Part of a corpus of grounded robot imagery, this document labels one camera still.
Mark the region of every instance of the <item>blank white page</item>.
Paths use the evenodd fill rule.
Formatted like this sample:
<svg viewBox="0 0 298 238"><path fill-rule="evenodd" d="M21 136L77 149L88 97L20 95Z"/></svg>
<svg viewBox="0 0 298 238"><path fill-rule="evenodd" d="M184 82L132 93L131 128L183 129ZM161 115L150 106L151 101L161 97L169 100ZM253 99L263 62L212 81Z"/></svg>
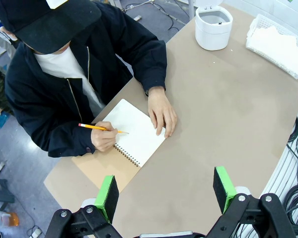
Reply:
<svg viewBox="0 0 298 238"><path fill-rule="evenodd" d="M105 117L114 128L128 132L118 134L116 146L120 146L130 158L142 167L164 141L165 129L157 136L150 118L122 99Z"/></svg>

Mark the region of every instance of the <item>basket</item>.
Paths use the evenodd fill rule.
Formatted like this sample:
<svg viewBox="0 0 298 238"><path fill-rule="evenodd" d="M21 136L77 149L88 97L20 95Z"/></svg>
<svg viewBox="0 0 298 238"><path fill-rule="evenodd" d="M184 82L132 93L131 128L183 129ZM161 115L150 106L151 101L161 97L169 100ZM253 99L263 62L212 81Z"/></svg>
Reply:
<svg viewBox="0 0 298 238"><path fill-rule="evenodd" d="M286 71L287 73L289 73L292 77L294 77L295 79L298 79L298 74L289 70L286 66L284 66L283 64L275 61L274 59L272 59L271 57L269 57L268 55L266 55L264 52L261 52L259 50L256 50L252 47L249 46L249 39L250 37L253 35L254 31L256 28L269 28L271 26L275 26L277 31L282 34L282 35L290 35L290 36L295 36L297 39L297 46L298 46L298 35L296 35L295 33L293 33L292 31L288 30L287 28L281 26L280 24L278 24L277 22L261 15L258 14L257 17L253 20L253 22L251 23L250 27L249 27L249 31L247 33L247 41L246 41L246 48L250 49L251 51L259 54L260 56L264 57L265 59L269 60L270 62L274 63L275 65L277 65L279 68L283 69L284 71Z"/></svg>

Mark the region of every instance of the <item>brown tabletop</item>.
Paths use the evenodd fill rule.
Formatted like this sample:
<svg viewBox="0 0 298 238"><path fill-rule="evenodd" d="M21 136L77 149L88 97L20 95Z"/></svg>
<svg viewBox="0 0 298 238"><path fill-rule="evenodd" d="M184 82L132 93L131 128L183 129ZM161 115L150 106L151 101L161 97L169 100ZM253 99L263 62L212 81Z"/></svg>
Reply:
<svg viewBox="0 0 298 238"><path fill-rule="evenodd" d="M214 166L225 166L234 185L258 197L284 150L298 112L298 80L247 50L253 17L225 8L234 18L225 49L203 50L194 20L167 43L166 93L179 122L120 194L113 225L123 237L206 234L221 214L212 187ZM147 98L133 79L97 120L122 98L147 112ZM69 158L45 184L61 206L74 210L98 191Z"/></svg>

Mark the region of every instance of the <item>screw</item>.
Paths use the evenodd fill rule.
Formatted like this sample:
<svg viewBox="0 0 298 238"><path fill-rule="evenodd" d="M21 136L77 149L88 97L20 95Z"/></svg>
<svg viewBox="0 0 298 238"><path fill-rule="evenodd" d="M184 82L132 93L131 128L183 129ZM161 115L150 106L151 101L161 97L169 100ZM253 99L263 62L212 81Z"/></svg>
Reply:
<svg viewBox="0 0 298 238"><path fill-rule="evenodd" d="M93 211L93 209L91 207L89 207L89 208L86 209L86 212L87 213L91 213L92 211Z"/></svg>
<svg viewBox="0 0 298 238"><path fill-rule="evenodd" d="M238 197L238 200L241 201L241 202L245 201L245 199L246 198L243 195L241 195L241 196Z"/></svg>
<svg viewBox="0 0 298 238"><path fill-rule="evenodd" d="M61 213L61 217L66 217L67 214L68 213L66 211L64 211L64 212Z"/></svg>
<svg viewBox="0 0 298 238"><path fill-rule="evenodd" d="M267 196L267 197L265 198L265 200L266 200L266 202L270 202L270 201L272 201L272 197L271 197L271 196Z"/></svg>

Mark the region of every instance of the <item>spiral binding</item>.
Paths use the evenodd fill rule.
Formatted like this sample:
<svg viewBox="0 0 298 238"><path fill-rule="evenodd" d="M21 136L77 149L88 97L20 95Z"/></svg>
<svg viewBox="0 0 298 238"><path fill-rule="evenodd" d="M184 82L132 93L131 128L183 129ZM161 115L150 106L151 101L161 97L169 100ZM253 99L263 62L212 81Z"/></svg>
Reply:
<svg viewBox="0 0 298 238"><path fill-rule="evenodd" d="M119 146L117 143L114 145L115 149L118 150L121 154L123 154L131 163L139 166L139 161L136 160L133 156L131 156L126 150L124 150L121 146Z"/></svg>

